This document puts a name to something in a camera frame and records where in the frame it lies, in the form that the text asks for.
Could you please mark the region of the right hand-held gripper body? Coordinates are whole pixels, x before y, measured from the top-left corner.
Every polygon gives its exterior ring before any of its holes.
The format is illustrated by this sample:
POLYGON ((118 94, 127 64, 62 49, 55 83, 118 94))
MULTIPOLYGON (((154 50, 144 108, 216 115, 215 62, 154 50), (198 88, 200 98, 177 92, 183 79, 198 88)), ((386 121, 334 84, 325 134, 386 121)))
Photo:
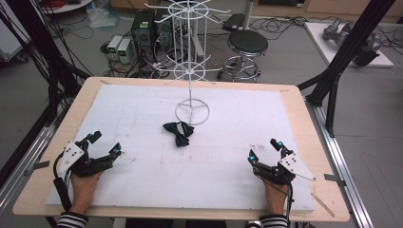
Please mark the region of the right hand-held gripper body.
POLYGON ((262 179, 278 185, 289 184, 296 176, 306 180, 316 181, 315 175, 304 164, 300 156, 293 150, 281 152, 281 159, 275 166, 258 162, 253 165, 253 173, 262 179))

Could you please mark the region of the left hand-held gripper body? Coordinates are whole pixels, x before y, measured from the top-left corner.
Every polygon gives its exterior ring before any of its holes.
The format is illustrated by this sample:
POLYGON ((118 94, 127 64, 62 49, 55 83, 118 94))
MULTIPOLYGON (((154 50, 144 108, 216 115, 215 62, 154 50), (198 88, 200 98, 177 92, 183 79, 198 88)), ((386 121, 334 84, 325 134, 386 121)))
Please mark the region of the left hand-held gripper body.
POLYGON ((111 168, 114 162, 114 150, 111 150, 106 156, 93 159, 88 153, 90 144, 90 140, 68 142, 62 153, 61 163, 57 167, 57 176, 62 177, 70 171, 83 178, 111 168))

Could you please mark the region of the black bow tie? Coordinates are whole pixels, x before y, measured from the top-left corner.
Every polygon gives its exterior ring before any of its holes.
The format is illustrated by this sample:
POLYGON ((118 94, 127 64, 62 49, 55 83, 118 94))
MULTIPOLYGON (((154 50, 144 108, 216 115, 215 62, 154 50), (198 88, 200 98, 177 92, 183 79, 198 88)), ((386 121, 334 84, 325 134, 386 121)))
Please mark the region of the black bow tie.
POLYGON ((189 137, 194 133, 194 127, 185 122, 165 123, 163 128, 175 135, 177 147, 189 145, 189 137))

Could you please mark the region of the white wire display rack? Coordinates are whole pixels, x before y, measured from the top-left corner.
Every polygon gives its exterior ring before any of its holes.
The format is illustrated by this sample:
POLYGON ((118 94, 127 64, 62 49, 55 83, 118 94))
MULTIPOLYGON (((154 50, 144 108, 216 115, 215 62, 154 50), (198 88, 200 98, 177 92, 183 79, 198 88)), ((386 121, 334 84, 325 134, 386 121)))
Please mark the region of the white wire display rack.
POLYGON ((196 98, 192 92, 192 85, 197 81, 211 83, 205 78, 211 69, 205 67, 210 59, 206 55, 207 42, 203 44, 199 39, 199 22, 203 22, 204 34, 207 33, 209 22, 218 23, 219 20, 211 18, 210 13, 221 12, 220 9, 212 9, 207 6, 212 0, 167 0, 167 6, 147 7, 155 10, 167 10, 168 15, 157 24, 171 20, 173 28, 174 66, 167 72, 174 75, 174 81, 188 82, 188 98, 178 102, 175 108, 175 116, 181 122, 189 125, 205 123, 210 117, 210 107, 207 102, 196 98))

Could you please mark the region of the person's left hand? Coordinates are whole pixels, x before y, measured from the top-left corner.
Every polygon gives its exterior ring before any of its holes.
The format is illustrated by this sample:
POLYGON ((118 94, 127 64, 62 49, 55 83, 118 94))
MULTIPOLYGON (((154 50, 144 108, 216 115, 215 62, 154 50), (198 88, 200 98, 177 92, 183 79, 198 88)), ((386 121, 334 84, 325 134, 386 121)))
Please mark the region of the person's left hand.
POLYGON ((69 209, 70 212, 80 215, 86 213, 93 202, 97 182, 101 176, 102 172, 83 178, 74 174, 70 176, 73 187, 73 203, 69 209))

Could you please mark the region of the white foam mat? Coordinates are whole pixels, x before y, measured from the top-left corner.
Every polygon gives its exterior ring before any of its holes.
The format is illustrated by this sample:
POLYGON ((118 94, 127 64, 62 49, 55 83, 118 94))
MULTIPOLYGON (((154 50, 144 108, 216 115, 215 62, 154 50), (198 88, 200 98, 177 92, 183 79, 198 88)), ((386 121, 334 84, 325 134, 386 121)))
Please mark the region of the white foam mat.
POLYGON ((195 125, 189 145, 177 147, 163 128, 180 122, 178 102, 188 88, 150 85, 102 85, 75 138, 100 131, 89 148, 99 158, 116 143, 122 154, 104 172, 96 190, 99 206, 183 209, 261 209, 262 182, 247 160, 252 149, 259 160, 275 165, 279 152, 272 139, 295 150, 285 109, 285 94, 245 90, 192 88, 208 103, 209 119, 195 125))

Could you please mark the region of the thin wooden stick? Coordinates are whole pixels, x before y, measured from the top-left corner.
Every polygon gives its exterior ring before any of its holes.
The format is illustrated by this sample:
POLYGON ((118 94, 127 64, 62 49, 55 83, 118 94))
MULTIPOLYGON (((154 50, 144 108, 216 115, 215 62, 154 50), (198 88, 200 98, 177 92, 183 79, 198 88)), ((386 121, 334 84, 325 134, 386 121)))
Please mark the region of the thin wooden stick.
POLYGON ((317 203, 332 217, 335 217, 335 213, 327 206, 327 204, 315 193, 311 192, 311 196, 317 201, 317 203))

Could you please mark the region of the white bench power supply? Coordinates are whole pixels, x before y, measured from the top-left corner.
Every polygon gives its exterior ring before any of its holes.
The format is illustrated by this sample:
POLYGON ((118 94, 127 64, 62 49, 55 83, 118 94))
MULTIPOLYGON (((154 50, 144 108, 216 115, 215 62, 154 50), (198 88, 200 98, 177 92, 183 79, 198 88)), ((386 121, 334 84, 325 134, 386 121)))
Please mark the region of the white bench power supply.
POLYGON ((133 56, 133 48, 130 39, 124 38, 121 41, 118 47, 118 55, 122 64, 129 64, 131 62, 131 58, 133 56))
POLYGON ((123 39, 122 35, 115 35, 111 39, 111 41, 109 42, 109 44, 106 47, 107 51, 108 51, 109 58, 112 61, 118 61, 119 60, 118 47, 119 47, 122 39, 123 39))

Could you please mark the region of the black round stool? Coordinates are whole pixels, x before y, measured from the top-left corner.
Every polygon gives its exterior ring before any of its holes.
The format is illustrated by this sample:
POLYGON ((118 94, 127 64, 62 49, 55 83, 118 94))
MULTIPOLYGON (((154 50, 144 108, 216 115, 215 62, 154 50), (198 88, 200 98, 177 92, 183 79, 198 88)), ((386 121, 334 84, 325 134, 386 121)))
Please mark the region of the black round stool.
POLYGON ((237 30, 230 34, 227 44, 236 56, 230 57, 223 63, 217 78, 220 80, 224 74, 227 74, 233 82, 236 80, 256 82, 261 71, 253 58, 265 54, 268 48, 267 39, 256 31, 237 30))

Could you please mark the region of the grey cart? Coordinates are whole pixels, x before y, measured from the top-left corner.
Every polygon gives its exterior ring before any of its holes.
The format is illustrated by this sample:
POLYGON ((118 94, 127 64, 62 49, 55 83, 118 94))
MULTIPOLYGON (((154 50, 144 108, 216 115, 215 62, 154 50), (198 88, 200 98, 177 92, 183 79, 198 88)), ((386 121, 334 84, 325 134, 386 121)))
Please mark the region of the grey cart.
MULTIPOLYGON (((21 23, 13 15, 10 17, 11 24, 16 30, 17 34, 27 44, 30 41, 25 29, 21 23)), ((9 62, 21 49, 22 45, 17 40, 15 35, 6 27, 0 20, 0 62, 9 62)))

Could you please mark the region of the grey computer tower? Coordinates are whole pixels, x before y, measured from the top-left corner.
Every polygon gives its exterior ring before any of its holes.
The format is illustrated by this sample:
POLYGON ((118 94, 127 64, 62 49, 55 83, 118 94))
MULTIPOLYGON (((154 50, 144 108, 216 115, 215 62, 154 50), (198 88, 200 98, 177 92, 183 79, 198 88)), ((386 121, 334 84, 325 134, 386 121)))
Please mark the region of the grey computer tower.
POLYGON ((160 50, 169 51, 173 48, 173 23, 168 19, 168 14, 158 14, 157 23, 157 43, 160 50))

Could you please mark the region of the black flat box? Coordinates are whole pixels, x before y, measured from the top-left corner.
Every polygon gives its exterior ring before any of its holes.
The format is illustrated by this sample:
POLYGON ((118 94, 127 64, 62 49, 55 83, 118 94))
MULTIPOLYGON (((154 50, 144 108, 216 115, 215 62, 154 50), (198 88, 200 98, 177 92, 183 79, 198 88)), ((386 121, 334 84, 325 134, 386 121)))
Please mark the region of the black flat box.
POLYGON ((222 24, 222 28, 227 31, 235 31, 242 27, 243 20, 243 13, 234 13, 222 24))

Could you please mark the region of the round white table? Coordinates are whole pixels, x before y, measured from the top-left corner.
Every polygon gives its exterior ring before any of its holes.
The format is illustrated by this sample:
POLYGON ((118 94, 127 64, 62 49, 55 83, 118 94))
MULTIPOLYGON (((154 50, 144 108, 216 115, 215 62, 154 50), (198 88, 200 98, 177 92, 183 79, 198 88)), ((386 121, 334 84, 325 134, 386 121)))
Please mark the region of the round white table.
POLYGON ((59 9, 45 8, 42 7, 42 12, 45 14, 55 14, 55 13, 63 13, 72 10, 78 10, 86 7, 88 4, 91 4, 93 0, 80 0, 79 4, 64 4, 59 9))

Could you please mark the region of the aluminium rail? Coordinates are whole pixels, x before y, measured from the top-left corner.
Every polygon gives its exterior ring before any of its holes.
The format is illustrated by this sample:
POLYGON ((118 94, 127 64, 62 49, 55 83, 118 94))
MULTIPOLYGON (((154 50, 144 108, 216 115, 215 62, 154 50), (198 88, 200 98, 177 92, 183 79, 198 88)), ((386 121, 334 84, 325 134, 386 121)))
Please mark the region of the aluminium rail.
POLYGON ((349 214, 353 217, 357 228, 374 228, 370 215, 356 188, 355 181, 350 172, 343 153, 335 137, 332 137, 326 129, 326 115, 322 107, 316 107, 308 102, 305 103, 311 115, 317 134, 322 141, 324 151, 330 162, 337 185, 341 194, 347 202, 349 214))
POLYGON ((68 108, 59 105, 54 119, 48 117, 49 111, 50 107, 47 106, 0 169, 0 215, 28 178, 24 176, 24 171, 41 162, 40 159, 66 116, 68 108))

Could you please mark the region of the black metal frame post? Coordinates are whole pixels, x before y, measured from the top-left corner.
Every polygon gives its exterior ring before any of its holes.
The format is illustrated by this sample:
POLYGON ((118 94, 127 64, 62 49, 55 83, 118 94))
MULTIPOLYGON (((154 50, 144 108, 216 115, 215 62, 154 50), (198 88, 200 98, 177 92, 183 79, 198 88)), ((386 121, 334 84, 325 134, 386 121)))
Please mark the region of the black metal frame post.
POLYGON ((331 63, 316 77, 297 86, 299 90, 315 86, 314 90, 306 96, 306 101, 313 106, 322 106, 323 99, 329 96, 325 129, 332 138, 335 136, 334 118, 339 79, 394 2, 395 0, 371 0, 331 63))
POLYGON ((23 49, 27 52, 36 68, 48 83, 48 106, 30 129, 26 137, 21 141, 9 160, 0 170, 0 189, 10 180, 16 166, 27 154, 29 146, 44 126, 57 119, 57 108, 63 100, 75 98, 81 89, 78 79, 86 80, 91 74, 81 70, 69 62, 61 53, 53 41, 48 27, 38 12, 40 7, 35 7, 32 0, 5 0, 25 33, 29 36, 31 44, 28 45, 16 31, 19 26, 14 26, 5 12, 0 10, 0 20, 14 35, 23 49))

